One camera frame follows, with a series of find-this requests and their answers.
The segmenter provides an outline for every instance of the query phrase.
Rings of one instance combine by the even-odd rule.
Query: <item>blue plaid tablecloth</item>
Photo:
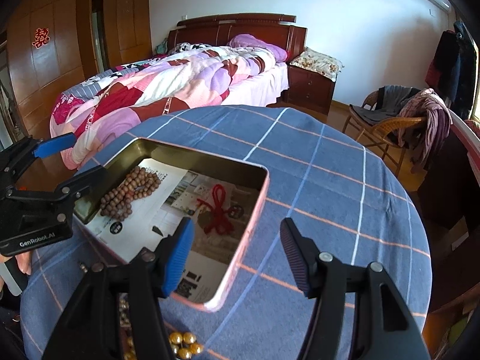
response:
[[[362,145],[291,108],[204,107],[141,123],[83,170],[104,164],[136,137],[247,160],[270,171],[265,208],[223,308],[205,313],[172,299],[160,302],[167,327],[193,331],[205,344],[206,351],[196,359],[297,358],[314,301],[295,287],[279,242],[279,224],[286,216],[320,250],[345,263],[380,261],[423,327],[431,290],[425,230],[404,188]],[[79,262],[96,261],[115,263],[77,227],[71,239],[35,251],[21,305],[31,360],[41,358],[81,280]],[[347,297],[339,359],[348,355],[353,303]]]

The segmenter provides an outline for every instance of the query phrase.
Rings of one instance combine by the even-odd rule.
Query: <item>newspaper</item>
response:
[[[118,222],[100,213],[86,227],[117,257],[130,262],[142,248],[154,251],[159,242],[173,235],[184,216],[191,218],[195,237],[185,270],[176,292],[195,303],[212,299],[227,271],[250,220],[258,191],[169,166],[153,159],[140,164],[156,173],[162,183],[151,196],[132,202],[133,214]],[[215,229],[206,234],[213,215],[199,203],[215,206],[212,190],[220,184],[225,190],[224,210],[233,208],[227,220],[233,232],[220,235]]]

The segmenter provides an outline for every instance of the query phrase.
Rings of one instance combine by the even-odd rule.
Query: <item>nightstand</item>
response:
[[[309,70],[289,66],[287,102],[328,115],[335,83]]]

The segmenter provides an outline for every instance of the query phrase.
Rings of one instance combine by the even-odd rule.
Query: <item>wicker chair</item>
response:
[[[365,108],[367,105],[370,107],[370,110],[375,108],[378,99],[378,91],[370,93],[365,101],[363,102],[362,107]],[[352,105],[349,106],[350,115],[346,118],[345,125],[343,126],[342,132],[345,133],[348,125],[353,126],[359,131],[357,142],[362,137],[363,134],[372,142],[372,144],[365,145],[365,147],[376,146],[380,148],[383,153],[382,160],[387,156],[392,160],[397,169],[395,170],[395,177],[398,177],[400,173],[400,168],[402,167],[403,157],[405,156],[405,151],[407,150],[406,144],[403,147],[398,145],[397,138],[392,134],[393,131],[399,130],[400,128],[420,128],[424,127],[427,124],[426,117],[390,117],[388,119],[382,120],[381,122],[370,125],[365,120],[363,120],[359,114],[355,112]],[[397,149],[401,149],[400,160],[397,162],[393,157],[388,154],[388,149],[390,146]]]

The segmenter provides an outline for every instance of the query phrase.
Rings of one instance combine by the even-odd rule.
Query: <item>red chinese character decoration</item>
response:
[[[32,43],[37,49],[47,44],[50,40],[48,28],[37,28],[35,31],[35,42]]]

